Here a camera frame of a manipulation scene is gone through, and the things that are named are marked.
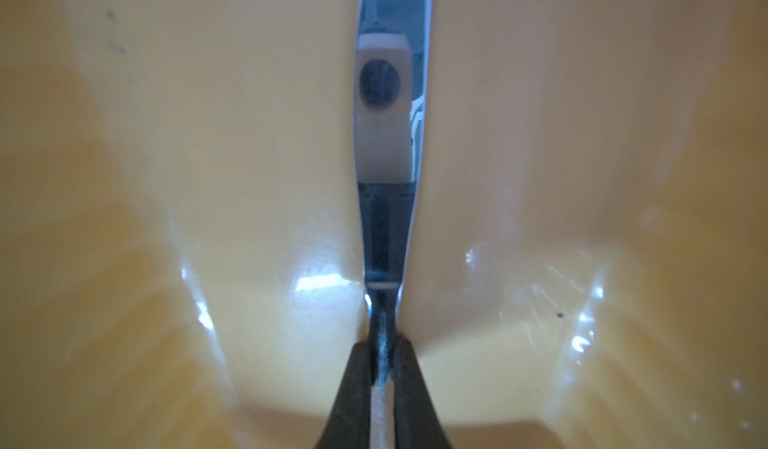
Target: dark circle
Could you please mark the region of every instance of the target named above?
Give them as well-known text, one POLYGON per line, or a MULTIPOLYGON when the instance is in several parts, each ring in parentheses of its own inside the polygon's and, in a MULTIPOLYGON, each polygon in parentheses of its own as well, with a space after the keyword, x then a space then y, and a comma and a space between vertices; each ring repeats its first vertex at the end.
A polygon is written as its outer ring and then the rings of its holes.
POLYGON ((371 109, 386 109, 400 92, 400 75, 383 59, 369 60, 360 70, 360 95, 371 109))

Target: metal utensil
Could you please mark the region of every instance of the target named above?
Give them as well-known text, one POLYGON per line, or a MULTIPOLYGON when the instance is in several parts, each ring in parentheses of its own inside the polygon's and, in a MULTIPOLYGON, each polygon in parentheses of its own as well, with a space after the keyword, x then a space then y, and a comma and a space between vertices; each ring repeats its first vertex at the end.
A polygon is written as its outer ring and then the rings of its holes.
POLYGON ((432 0, 360 0, 355 168, 369 337, 352 348, 318 448, 450 447, 398 334, 421 169, 432 0))

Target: yellow bin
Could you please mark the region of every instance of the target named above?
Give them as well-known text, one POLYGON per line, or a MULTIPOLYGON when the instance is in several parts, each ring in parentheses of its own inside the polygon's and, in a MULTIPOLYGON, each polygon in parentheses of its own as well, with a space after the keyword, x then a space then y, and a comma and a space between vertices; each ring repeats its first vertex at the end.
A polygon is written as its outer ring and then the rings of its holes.
MULTIPOLYGON (((768 447, 768 0, 434 0, 401 329, 456 449, 768 447)), ((357 0, 0 0, 0 446, 308 448, 357 0)))

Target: yellow surface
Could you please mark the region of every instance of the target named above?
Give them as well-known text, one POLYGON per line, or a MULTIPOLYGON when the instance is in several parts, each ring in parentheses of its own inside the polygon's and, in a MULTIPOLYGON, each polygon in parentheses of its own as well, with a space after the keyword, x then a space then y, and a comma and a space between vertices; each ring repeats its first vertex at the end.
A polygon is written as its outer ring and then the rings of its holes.
MULTIPOLYGON (((312 446, 356 4, 0 0, 4 447, 312 446)), ((400 322, 457 449, 768 444, 766 48, 768 0, 435 0, 400 322)))

